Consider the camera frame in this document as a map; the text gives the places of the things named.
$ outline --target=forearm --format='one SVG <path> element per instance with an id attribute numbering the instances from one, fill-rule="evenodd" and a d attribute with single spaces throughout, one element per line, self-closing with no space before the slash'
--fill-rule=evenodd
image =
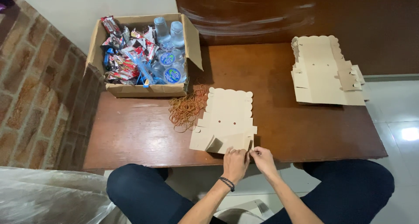
<path id="1" fill-rule="evenodd" d="M 282 180 L 279 175 L 268 178 L 269 183 L 281 200 L 293 224 L 323 223 L 313 211 L 301 201 L 292 189 Z"/>
<path id="2" fill-rule="evenodd" d="M 208 224 L 229 191 L 230 188 L 221 180 L 218 180 L 208 193 L 183 216 L 178 224 Z"/>

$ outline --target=pile of rubber bands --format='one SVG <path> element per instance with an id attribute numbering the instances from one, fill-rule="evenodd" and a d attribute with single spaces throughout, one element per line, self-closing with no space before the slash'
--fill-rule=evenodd
<path id="1" fill-rule="evenodd" d="M 171 115 L 169 119 L 174 124 L 174 128 L 181 127 L 183 129 L 181 133 L 186 132 L 190 128 L 193 129 L 196 117 L 201 109 L 205 107 L 207 99 L 207 87 L 202 84 L 190 95 L 170 99 L 169 112 Z"/>

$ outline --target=wooden table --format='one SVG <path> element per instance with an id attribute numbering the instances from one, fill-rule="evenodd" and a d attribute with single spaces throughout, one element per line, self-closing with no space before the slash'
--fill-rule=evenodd
<path id="1" fill-rule="evenodd" d="M 381 158 L 387 153 L 365 106 L 300 105 L 291 78 L 289 43 L 202 47 L 204 72 L 196 79 L 215 88 L 252 91 L 255 146 L 282 162 Z M 114 98 L 103 92 L 84 170 L 127 163 L 152 167 L 222 164 L 222 155 L 189 149 L 191 131 L 177 133 L 168 99 Z"/>

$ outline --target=white wall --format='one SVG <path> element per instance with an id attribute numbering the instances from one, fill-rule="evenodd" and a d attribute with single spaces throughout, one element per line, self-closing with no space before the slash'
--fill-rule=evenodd
<path id="1" fill-rule="evenodd" d="M 176 0 L 26 0 L 87 54 L 97 20 L 104 16 L 176 13 Z"/>

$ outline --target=leg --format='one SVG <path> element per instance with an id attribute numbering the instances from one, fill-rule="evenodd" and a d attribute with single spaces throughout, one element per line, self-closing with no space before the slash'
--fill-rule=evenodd
<path id="1" fill-rule="evenodd" d="M 392 174 L 378 163 L 354 159 L 304 163 L 321 183 L 301 200 L 324 223 L 370 223 L 394 192 Z M 283 208 L 263 222 L 291 223 Z"/>
<path id="2" fill-rule="evenodd" d="M 106 191 L 132 224 L 176 224 L 194 204 L 164 182 L 167 176 L 164 168 L 127 164 L 110 174 Z"/>

